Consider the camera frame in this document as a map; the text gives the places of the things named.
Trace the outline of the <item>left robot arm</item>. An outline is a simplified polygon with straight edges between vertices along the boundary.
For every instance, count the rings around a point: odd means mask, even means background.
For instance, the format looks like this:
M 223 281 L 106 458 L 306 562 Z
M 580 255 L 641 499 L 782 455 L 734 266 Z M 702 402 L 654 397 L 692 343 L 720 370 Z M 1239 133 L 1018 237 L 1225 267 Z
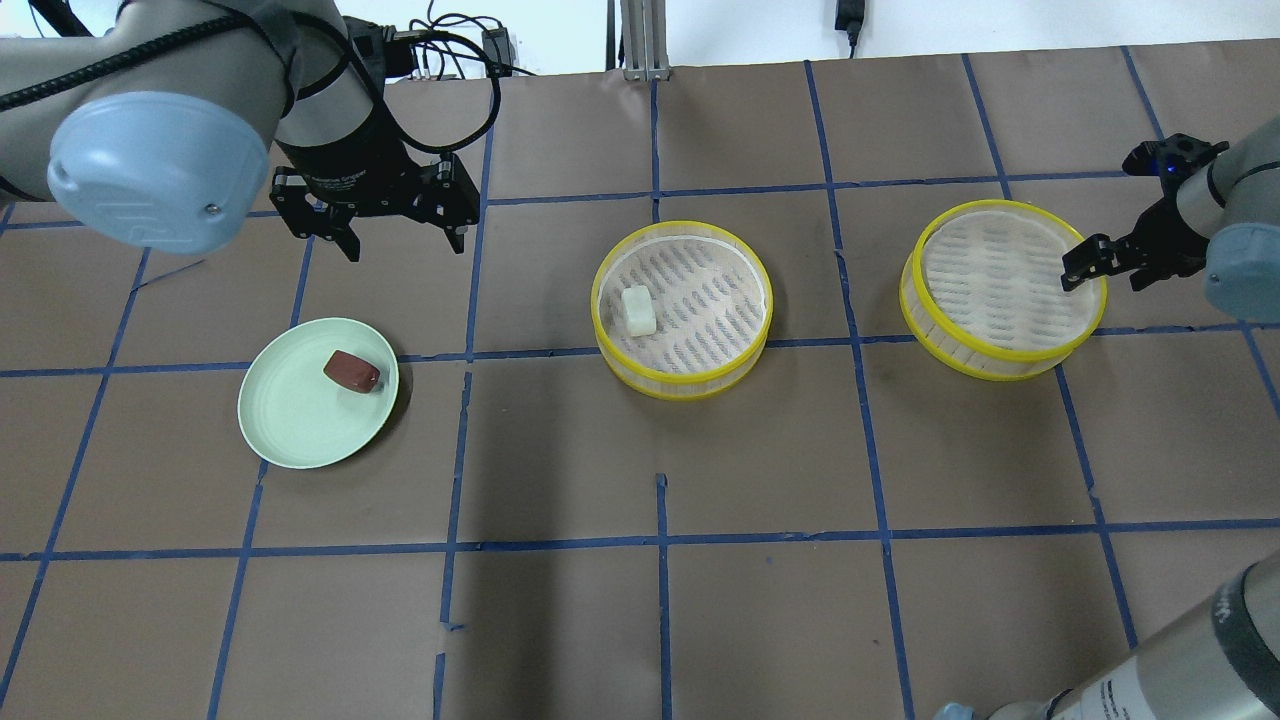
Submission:
M 109 238 L 204 255 L 261 190 L 289 232 L 361 254 L 356 218 L 435 225 L 461 252 L 480 193 L 401 127 L 387 81 L 431 31 L 332 1 L 123 1 L 105 35 L 3 40 L 3 201 L 55 202 Z

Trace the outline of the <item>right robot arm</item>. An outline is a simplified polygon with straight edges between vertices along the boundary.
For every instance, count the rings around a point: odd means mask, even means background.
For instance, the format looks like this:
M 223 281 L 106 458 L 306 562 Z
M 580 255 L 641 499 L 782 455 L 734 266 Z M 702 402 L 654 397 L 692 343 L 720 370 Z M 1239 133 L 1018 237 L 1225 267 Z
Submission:
M 1162 196 L 1128 234 L 1093 234 L 1065 252 L 1064 291 L 1126 274 L 1139 292 L 1203 273 L 1203 295 L 1221 313 L 1239 322 L 1277 322 L 1277 118 L 1235 143 L 1184 133 L 1144 141 L 1125 158 L 1123 172 L 1157 178 Z

